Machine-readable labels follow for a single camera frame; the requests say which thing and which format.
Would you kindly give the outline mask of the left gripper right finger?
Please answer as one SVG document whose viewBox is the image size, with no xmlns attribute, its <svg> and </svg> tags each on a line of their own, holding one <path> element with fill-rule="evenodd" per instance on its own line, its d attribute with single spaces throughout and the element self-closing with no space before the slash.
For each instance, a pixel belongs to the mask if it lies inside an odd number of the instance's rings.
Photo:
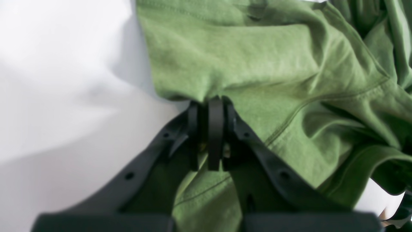
<svg viewBox="0 0 412 232">
<path fill-rule="evenodd" d="M 382 232 L 377 216 L 323 197 L 272 153 L 228 98 L 208 103 L 209 170 L 223 167 L 242 210 L 240 232 Z"/>
</svg>

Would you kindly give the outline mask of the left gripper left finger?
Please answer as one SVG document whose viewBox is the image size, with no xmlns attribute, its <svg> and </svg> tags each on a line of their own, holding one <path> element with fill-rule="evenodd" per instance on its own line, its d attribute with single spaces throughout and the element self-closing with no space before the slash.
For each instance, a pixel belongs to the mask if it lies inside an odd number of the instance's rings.
<svg viewBox="0 0 412 232">
<path fill-rule="evenodd" d="M 68 209 L 39 215 L 33 232 L 175 232 L 172 210 L 186 175 L 199 170 L 199 114 L 189 107 L 96 193 Z"/>
</svg>

